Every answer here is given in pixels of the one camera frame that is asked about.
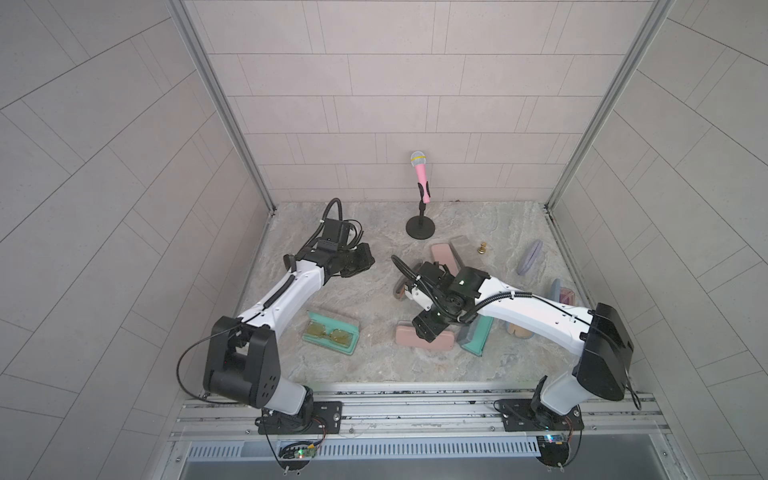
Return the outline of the brown black glasses case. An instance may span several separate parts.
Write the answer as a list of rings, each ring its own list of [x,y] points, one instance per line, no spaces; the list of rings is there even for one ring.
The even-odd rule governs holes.
[[[295,272],[297,270],[297,263],[294,255],[285,254],[283,256],[283,263],[287,271]]]

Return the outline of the pink grey case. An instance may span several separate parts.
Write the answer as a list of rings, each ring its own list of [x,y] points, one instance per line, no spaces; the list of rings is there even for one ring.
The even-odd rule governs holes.
[[[430,246],[434,262],[445,265],[448,272],[456,276],[461,270],[461,261],[458,259],[449,243],[438,243]]]

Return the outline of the beige case with glasses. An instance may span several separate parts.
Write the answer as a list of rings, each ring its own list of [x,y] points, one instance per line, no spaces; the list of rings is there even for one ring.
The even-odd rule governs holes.
[[[413,287],[412,281],[408,280],[407,278],[400,278],[393,290],[393,295],[395,299],[398,301],[405,300],[406,294],[411,291],[412,287]]]

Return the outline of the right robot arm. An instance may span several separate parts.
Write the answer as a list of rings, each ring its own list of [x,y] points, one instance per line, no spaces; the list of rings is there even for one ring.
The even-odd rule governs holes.
[[[639,399],[629,375],[634,346],[612,306],[600,303],[587,309],[554,302],[472,267],[452,275],[437,262],[413,269],[398,256],[391,260],[406,279],[406,297],[422,308],[412,321],[419,338],[433,342],[448,326],[470,330],[489,317],[543,336],[576,356],[569,370],[539,381],[519,419],[553,430],[592,397]]]

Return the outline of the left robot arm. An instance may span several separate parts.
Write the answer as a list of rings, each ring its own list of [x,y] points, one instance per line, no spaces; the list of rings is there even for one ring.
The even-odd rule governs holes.
[[[293,431],[314,425],[312,390],[281,374],[278,340],[304,304],[335,277],[350,278],[375,263],[362,241],[361,224],[343,215],[341,200],[326,205],[319,225],[294,255],[286,274],[264,298],[231,318],[221,317],[208,343],[202,387],[223,396],[223,405],[243,404],[276,414]]]

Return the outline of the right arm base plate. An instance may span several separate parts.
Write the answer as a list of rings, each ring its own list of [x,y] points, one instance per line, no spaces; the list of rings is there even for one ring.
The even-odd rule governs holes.
[[[579,406],[560,415],[532,399],[499,399],[493,403],[501,415],[504,430],[515,431],[582,431],[583,416]]]

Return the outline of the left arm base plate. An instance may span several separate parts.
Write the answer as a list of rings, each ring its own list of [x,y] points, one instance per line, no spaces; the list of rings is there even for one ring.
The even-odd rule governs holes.
[[[338,434],[342,413],[342,402],[316,401],[303,406],[297,415],[263,409],[255,425],[260,435]]]

